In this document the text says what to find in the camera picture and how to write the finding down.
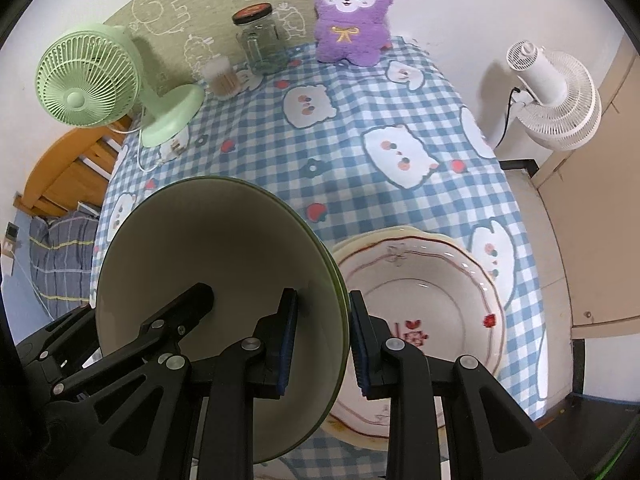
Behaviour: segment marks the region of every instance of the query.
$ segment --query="yellow bow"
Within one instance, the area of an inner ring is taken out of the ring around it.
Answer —
[[[351,34],[359,34],[360,29],[358,27],[336,27],[334,25],[331,28],[331,32],[340,34],[340,37],[335,43],[340,43],[341,41],[348,41],[349,43],[351,43]]]

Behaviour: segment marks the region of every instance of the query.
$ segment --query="glass jar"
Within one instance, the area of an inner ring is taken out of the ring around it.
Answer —
[[[236,38],[244,50],[251,72],[256,75],[279,72],[289,61],[272,12],[271,4],[257,4],[238,10],[231,18],[241,28]]]

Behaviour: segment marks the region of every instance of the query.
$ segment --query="jar lid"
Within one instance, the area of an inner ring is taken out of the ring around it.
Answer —
[[[251,23],[265,16],[269,16],[272,12],[273,7],[271,7],[271,4],[255,4],[238,10],[238,12],[231,17],[231,20],[236,25],[244,25],[245,23]]]

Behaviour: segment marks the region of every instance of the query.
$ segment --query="blue gingham tablecloth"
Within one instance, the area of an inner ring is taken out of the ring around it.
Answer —
[[[241,70],[242,93],[224,102],[208,96],[177,137],[143,148],[140,164],[158,165],[154,170],[140,171],[138,138],[127,136],[98,226],[92,296],[109,241],[147,196],[190,176],[242,178],[289,203],[329,247],[408,224],[471,250],[494,276],[504,304],[507,341],[498,380],[532,418],[542,416],[545,325],[531,246],[498,160],[460,96],[428,54],[401,38],[372,68],[319,64],[312,44],[291,54],[289,67],[274,76]],[[256,473],[370,478],[385,466],[386,453],[318,430]]]

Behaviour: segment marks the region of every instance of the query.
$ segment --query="green fan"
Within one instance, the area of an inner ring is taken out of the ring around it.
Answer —
[[[142,57],[124,27],[100,24],[76,28],[47,49],[38,64],[36,92],[53,118],[81,128],[113,123],[140,101],[146,148],[180,132],[204,101],[204,90],[193,84],[158,96],[145,81]]]

